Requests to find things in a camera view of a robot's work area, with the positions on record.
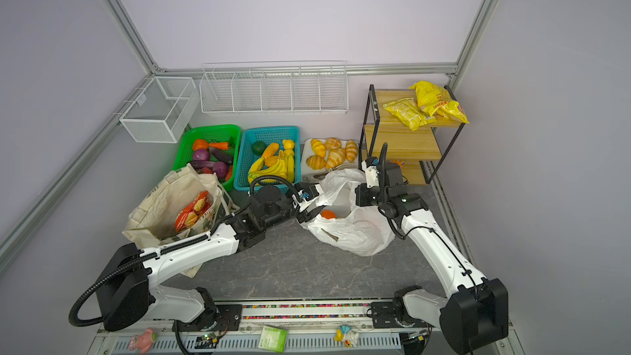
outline blue plastic basket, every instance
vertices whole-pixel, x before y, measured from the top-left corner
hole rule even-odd
[[[237,170],[235,171],[236,190],[249,191],[250,183],[247,181],[247,173],[252,164],[259,159],[259,156],[252,152],[252,145],[256,141],[262,141],[269,145],[270,143],[279,143],[280,149],[283,148],[283,140],[293,140],[296,143],[294,153],[296,154],[296,177],[294,183],[300,181],[300,130],[298,127],[269,127],[248,129],[241,135],[241,147],[239,148],[239,160],[237,161]],[[287,191],[286,185],[278,186],[282,191]]]

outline green avocado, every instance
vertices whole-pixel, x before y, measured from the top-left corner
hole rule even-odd
[[[261,155],[263,155],[263,153],[265,152],[265,148],[267,148],[267,147],[268,147],[268,145],[265,144],[264,142],[256,141],[252,145],[252,152],[256,156],[261,156]]]

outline white wall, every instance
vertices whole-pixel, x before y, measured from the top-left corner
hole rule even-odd
[[[631,0],[501,0],[456,91],[440,176],[526,354],[631,345],[629,30]]]
[[[136,143],[122,127],[0,279],[3,354],[85,354],[98,325],[68,312],[115,250],[129,213],[169,172],[177,144]],[[79,316],[100,315],[96,297]]]
[[[0,0],[0,238],[144,76],[99,0]]]
[[[356,141],[362,132],[363,116],[366,112],[366,100],[370,84],[375,89],[407,89],[416,81],[426,80],[438,85],[447,83],[444,74],[408,74],[408,75],[357,75],[348,78],[348,113],[347,114],[234,114],[230,116],[209,116],[197,110],[191,119],[191,126],[201,127],[233,123],[241,129],[296,125],[300,128],[300,138],[337,137],[342,140],[352,138]]]
[[[455,62],[482,0],[122,0],[157,63]]]

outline beige fabric bag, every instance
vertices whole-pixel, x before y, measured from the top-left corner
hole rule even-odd
[[[212,206],[198,221],[180,233],[175,232],[175,219],[202,191],[208,191]],[[226,204],[223,195],[228,198]],[[177,171],[170,171],[147,195],[145,200],[129,215],[123,235],[133,241],[139,249],[173,243],[210,230],[215,224],[219,206],[224,211],[238,209],[230,195],[219,184],[217,176],[199,175],[190,164]],[[201,265],[191,267],[182,274],[193,278]]]

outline white tray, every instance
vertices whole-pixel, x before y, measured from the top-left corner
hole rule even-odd
[[[311,148],[311,140],[313,140],[313,138],[308,138],[307,141],[305,141],[305,148],[302,151],[302,161],[300,162],[300,175],[302,176],[303,180],[307,179],[307,177],[312,177],[314,175],[321,174],[321,173],[327,173],[327,171],[329,171],[328,169],[313,170],[309,167],[309,165],[307,165],[307,159],[311,157],[312,155],[316,154],[314,153],[314,150]],[[324,144],[326,141],[326,138],[318,138],[318,140],[320,140],[322,144]],[[340,140],[340,142],[342,143],[342,148],[345,148],[348,140]],[[329,150],[326,150],[326,155],[324,156],[324,160],[326,161],[328,157],[329,157]],[[359,156],[355,158],[355,162],[353,162],[355,163],[356,168],[357,168],[358,159],[359,159]],[[344,164],[344,163],[349,163],[349,160],[345,159],[344,162],[342,162],[341,164]]]

